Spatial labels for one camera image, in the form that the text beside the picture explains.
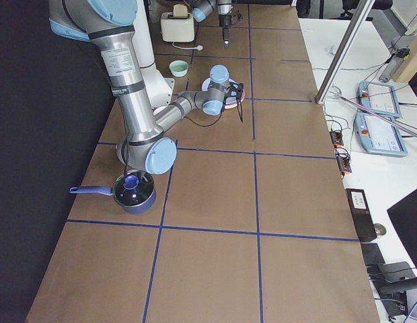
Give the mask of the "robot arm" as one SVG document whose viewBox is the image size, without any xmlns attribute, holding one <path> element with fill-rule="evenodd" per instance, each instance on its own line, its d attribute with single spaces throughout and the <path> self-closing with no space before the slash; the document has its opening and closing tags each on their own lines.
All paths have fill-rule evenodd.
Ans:
<svg viewBox="0 0 417 323">
<path fill-rule="evenodd" d="M 188 5 L 191 8 L 191 14 L 198 23 L 204 21 L 212 12 L 214 12 L 214 10 L 217 10 L 219 17 L 219 26 L 222 28 L 223 44 L 225 48 L 229 48 L 229 29 L 233 24 L 232 1 L 192 0 L 188 1 Z"/>
<path fill-rule="evenodd" d="M 211 68 L 207 90 L 181 92 L 154 110 L 147 86 L 163 77 L 153 61 L 143 60 L 153 58 L 153 49 L 142 1 L 49 1 L 48 7 L 56 35 L 91 42 L 100 51 L 126 123 L 126 137 L 116 148 L 119 160 L 150 174 L 167 172 L 176 159 L 176 144 L 165 132 L 193 109 L 221 113 L 231 87 L 227 68 Z"/>
</svg>

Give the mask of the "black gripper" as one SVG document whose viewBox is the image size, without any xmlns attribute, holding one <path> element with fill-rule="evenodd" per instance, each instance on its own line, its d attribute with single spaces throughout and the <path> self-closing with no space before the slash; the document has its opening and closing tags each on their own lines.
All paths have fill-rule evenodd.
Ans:
<svg viewBox="0 0 417 323">
<path fill-rule="evenodd" d="M 223 44 L 229 48 L 229 27 L 232 25 L 231 14 L 219 14 L 219 26 L 222 27 Z"/>
</svg>

